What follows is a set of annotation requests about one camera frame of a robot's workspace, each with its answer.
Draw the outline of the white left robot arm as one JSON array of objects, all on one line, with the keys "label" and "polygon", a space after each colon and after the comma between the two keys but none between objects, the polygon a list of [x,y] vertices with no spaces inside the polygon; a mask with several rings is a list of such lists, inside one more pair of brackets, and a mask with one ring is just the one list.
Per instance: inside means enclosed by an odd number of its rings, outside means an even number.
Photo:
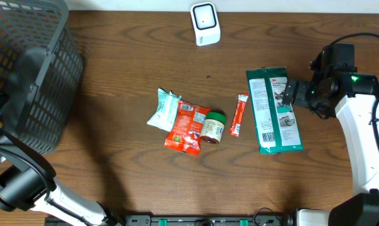
[{"label": "white left robot arm", "polygon": [[[0,106],[4,97],[0,95]],[[0,209],[43,212],[70,225],[124,225],[100,203],[63,186],[51,164],[35,150],[2,129],[0,162],[11,166],[0,174]]]}]

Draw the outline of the green product pouch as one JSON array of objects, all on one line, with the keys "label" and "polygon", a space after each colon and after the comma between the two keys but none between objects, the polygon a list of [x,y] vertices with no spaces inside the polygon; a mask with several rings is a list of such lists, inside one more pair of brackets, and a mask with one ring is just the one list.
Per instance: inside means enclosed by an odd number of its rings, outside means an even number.
[{"label": "green product pouch", "polygon": [[302,151],[304,146],[291,105],[283,104],[285,67],[246,71],[260,154]]}]

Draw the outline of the orange snack packet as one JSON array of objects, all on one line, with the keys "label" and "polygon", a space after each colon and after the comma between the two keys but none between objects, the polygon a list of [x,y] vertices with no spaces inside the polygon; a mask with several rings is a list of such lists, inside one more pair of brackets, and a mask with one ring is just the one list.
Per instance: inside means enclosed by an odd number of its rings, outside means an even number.
[{"label": "orange snack packet", "polygon": [[210,108],[180,100],[174,126],[164,142],[164,147],[198,156],[201,150],[201,130],[210,111]]}]

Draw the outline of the mint green wipes pack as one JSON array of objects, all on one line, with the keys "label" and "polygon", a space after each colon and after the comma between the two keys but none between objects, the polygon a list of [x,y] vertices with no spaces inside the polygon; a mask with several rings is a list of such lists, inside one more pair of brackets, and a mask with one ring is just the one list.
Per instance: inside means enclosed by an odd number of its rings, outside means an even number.
[{"label": "mint green wipes pack", "polygon": [[147,125],[171,132],[176,120],[179,101],[182,96],[177,96],[172,92],[166,92],[163,89],[158,89],[157,94],[158,106],[156,112],[147,121]]}]

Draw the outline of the green lid spice jar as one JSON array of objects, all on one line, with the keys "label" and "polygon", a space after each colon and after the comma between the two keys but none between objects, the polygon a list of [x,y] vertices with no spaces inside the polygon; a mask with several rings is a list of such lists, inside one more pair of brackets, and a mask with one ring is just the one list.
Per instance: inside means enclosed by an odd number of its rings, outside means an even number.
[{"label": "green lid spice jar", "polygon": [[200,134],[201,139],[211,144],[220,143],[226,122],[226,116],[221,113],[207,113]]}]

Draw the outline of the red sachet stick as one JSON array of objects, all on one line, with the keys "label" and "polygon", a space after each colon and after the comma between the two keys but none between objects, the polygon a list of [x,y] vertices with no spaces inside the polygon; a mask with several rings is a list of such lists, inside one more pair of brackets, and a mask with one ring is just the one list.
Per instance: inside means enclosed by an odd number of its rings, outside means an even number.
[{"label": "red sachet stick", "polygon": [[249,93],[238,94],[237,106],[235,109],[232,125],[230,126],[229,130],[229,134],[232,136],[239,136],[240,127],[243,120],[243,114],[245,112],[248,97]]}]

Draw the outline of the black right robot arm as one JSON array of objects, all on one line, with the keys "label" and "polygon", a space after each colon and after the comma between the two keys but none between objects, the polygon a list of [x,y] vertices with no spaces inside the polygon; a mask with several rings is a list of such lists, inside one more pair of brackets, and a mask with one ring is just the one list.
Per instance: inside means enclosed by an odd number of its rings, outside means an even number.
[{"label": "black right robot arm", "polygon": [[283,225],[379,225],[379,83],[374,75],[330,72],[290,80],[285,104],[339,120],[353,176],[353,197],[330,211],[298,209]]}]

